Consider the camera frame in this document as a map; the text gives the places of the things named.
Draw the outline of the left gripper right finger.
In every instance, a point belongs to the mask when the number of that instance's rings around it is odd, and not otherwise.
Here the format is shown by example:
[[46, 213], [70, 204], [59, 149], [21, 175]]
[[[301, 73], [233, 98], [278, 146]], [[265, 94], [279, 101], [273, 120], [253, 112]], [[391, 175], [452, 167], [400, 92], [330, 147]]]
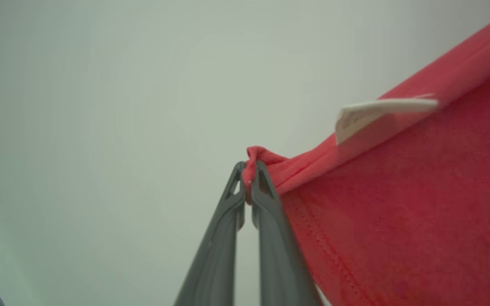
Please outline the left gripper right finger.
[[262, 161], [256, 162], [251, 205], [253, 224], [259, 231], [260, 304], [321, 306], [313, 277]]

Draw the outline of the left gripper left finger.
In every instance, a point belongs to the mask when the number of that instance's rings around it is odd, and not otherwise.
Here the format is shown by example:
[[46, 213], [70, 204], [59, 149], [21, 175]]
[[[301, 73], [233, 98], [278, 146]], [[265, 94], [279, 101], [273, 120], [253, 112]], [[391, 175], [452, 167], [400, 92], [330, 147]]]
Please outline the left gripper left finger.
[[236, 237], [245, 222], [245, 162], [230, 174], [175, 306], [233, 306]]

